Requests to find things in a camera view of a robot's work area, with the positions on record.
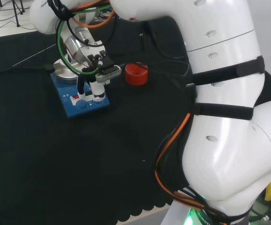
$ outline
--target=white floor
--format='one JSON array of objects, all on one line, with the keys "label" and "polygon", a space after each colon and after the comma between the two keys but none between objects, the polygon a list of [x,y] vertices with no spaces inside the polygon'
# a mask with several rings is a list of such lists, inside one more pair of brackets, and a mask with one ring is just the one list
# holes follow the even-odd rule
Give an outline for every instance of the white floor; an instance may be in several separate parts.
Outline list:
[{"label": "white floor", "polygon": [[[9,0],[1,0],[2,4],[8,1]],[[21,10],[20,0],[15,0],[15,1]],[[24,8],[28,8],[32,2],[33,0],[22,0]],[[6,36],[6,35],[21,34],[21,33],[36,31],[29,19],[29,9],[26,9],[25,10],[26,12],[23,13],[23,15],[21,15],[19,10],[17,9],[19,24],[22,27],[17,27],[15,17],[8,19],[15,15],[12,2],[7,3],[5,6],[2,7],[2,9],[12,9],[12,10],[0,11],[0,20],[7,19],[4,21],[0,21],[0,27],[7,23],[5,26],[0,28],[0,37]]]},{"label": "white floor", "polygon": [[[22,0],[25,8],[28,8],[33,0]],[[254,18],[256,32],[258,34],[258,40],[261,48],[262,55],[265,59],[266,70],[271,74],[271,0],[249,0],[251,12]],[[11,9],[13,8],[12,2],[7,3],[2,9]],[[9,11],[0,11],[0,20],[7,19],[11,16],[14,16],[13,10]],[[19,24],[22,27],[17,27],[15,23],[15,18],[11,18],[5,21],[0,22],[0,27],[10,21],[7,25],[0,28],[0,37],[12,34],[26,33],[32,32],[35,30],[27,30],[24,29],[32,29],[34,28],[29,20],[29,10],[26,10],[26,13],[23,15],[19,14]]]}]

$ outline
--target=green cable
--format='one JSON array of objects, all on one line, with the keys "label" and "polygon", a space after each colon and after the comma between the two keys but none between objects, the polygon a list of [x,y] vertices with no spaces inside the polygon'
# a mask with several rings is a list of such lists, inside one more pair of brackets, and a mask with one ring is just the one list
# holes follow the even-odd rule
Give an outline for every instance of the green cable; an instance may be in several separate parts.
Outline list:
[{"label": "green cable", "polygon": [[62,31],[62,28],[64,26],[64,21],[61,21],[61,24],[60,24],[60,27],[59,27],[59,32],[57,34],[57,46],[59,48],[59,52],[60,52],[60,55],[61,55],[61,58],[66,62],[66,66],[67,67],[70,67],[72,70],[74,70],[76,73],[80,73],[80,74],[83,74],[83,75],[92,75],[92,74],[96,74],[98,72],[98,68],[95,69],[94,71],[92,72],[82,72],[80,70],[77,70],[75,67],[73,67],[69,62],[68,60],[66,60],[65,56],[64,56],[64,53],[62,52],[62,49],[61,49],[61,46],[60,46],[60,34],[61,34],[61,31]]},{"label": "green cable", "polygon": [[75,12],[73,14],[76,15],[76,14],[80,14],[80,13],[93,13],[93,12],[102,11],[102,10],[108,9],[108,8],[111,8],[111,5],[99,7],[99,8],[96,8],[96,9],[90,9],[90,10],[84,10],[84,11],[80,11],[80,12]]}]

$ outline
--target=white cable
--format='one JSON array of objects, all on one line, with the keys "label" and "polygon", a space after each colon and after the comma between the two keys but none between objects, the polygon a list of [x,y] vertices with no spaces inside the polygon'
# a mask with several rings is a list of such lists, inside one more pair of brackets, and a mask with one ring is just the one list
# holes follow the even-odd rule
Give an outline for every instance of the white cable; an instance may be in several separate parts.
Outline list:
[{"label": "white cable", "polygon": [[21,62],[24,62],[24,61],[30,59],[31,57],[33,57],[33,56],[35,56],[35,55],[37,55],[37,54],[39,54],[39,53],[42,53],[42,52],[44,52],[45,50],[47,50],[47,49],[49,49],[49,48],[51,48],[51,47],[53,47],[53,46],[55,46],[55,45],[56,45],[56,44],[53,44],[53,45],[51,45],[50,47],[48,47],[48,48],[46,48],[46,49],[44,49],[44,50],[42,50],[42,51],[40,51],[40,52],[38,52],[38,53],[36,53],[36,54],[30,56],[30,57],[28,57],[28,58],[22,60]]}]

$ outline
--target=blue device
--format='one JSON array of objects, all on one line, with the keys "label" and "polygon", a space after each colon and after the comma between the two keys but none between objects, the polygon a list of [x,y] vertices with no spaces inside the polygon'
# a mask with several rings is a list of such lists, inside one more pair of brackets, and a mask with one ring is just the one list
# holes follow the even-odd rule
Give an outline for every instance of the blue device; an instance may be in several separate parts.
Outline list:
[{"label": "blue device", "polygon": [[[52,78],[68,117],[78,116],[109,106],[109,100],[106,95],[102,102],[95,102],[93,100],[85,101],[79,99],[77,85],[75,83],[62,83],[57,80],[53,73],[50,74],[50,77]],[[92,90],[88,83],[85,83],[84,85],[84,92],[86,96],[92,94]]]}]

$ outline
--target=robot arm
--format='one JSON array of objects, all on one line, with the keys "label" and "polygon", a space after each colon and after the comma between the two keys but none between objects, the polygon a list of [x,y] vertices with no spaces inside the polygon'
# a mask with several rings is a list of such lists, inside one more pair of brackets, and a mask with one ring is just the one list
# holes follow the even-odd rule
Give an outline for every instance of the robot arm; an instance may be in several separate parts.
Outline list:
[{"label": "robot arm", "polygon": [[[62,3],[71,9],[90,1]],[[247,0],[110,3],[121,18],[130,22],[171,16],[179,26],[196,78],[208,76],[214,81],[214,71],[237,68],[261,56]],[[36,0],[30,14],[40,32],[54,32],[57,18],[45,1]],[[226,72],[219,82],[198,86],[197,103],[253,108],[263,86],[263,71],[237,78],[230,78]],[[265,114],[271,114],[271,103],[255,108],[252,120],[194,116],[184,147],[184,174],[209,206],[228,216],[249,211],[271,181],[271,122]]]}]

